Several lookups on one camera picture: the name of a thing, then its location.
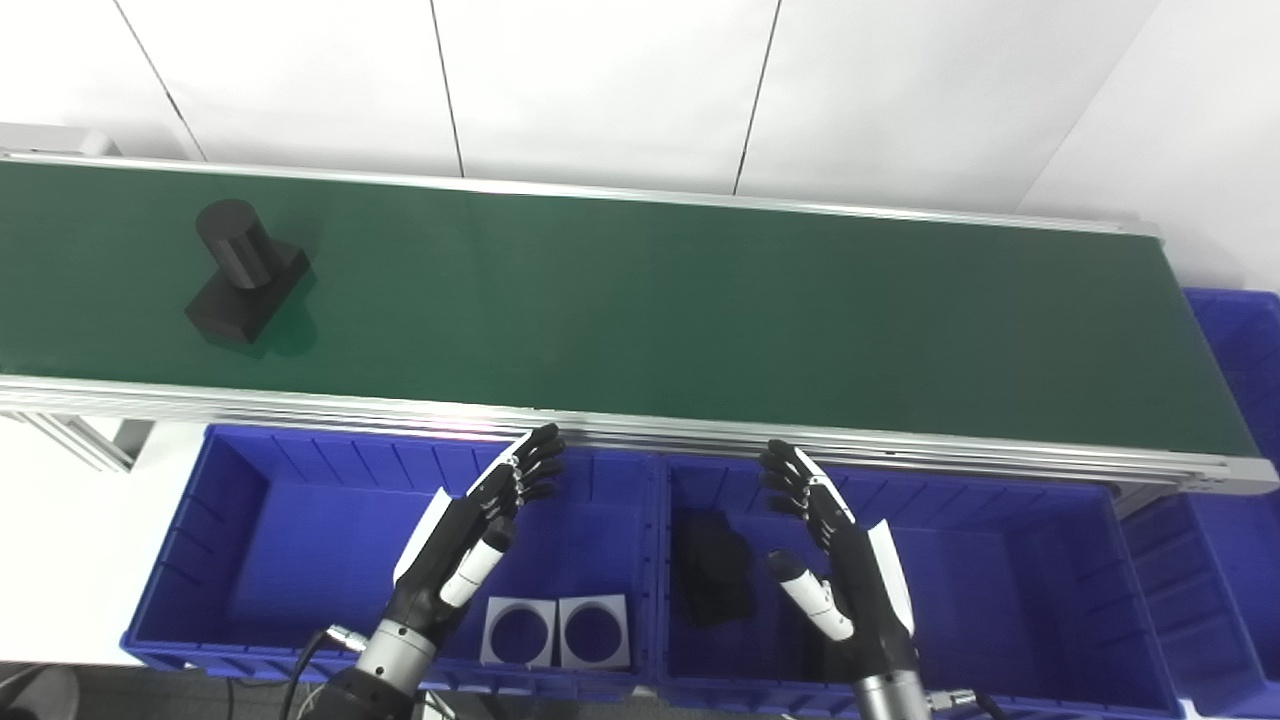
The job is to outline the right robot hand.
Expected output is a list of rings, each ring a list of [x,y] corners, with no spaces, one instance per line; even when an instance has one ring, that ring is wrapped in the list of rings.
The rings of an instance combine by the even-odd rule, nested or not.
[[[873,536],[888,528],[858,523],[831,478],[800,447],[769,439],[759,456],[769,507],[799,519],[829,571],[819,578],[794,551],[772,550],[765,565],[787,597],[846,662],[850,684],[919,671],[908,611],[884,579]]]

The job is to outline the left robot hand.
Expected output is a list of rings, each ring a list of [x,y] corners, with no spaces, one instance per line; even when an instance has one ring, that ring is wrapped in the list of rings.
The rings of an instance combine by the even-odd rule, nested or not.
[[[536,427],[503,450],[465,495],[444,497],[426,512],[410,547],[417,550],[394,580],[383,619],[440,644],[462,621],[486,571],[466,571],[468,560],[495,565],[515,538],[520,509],[552,496],[547,479],[564,468],[566,442],[556,423]]]

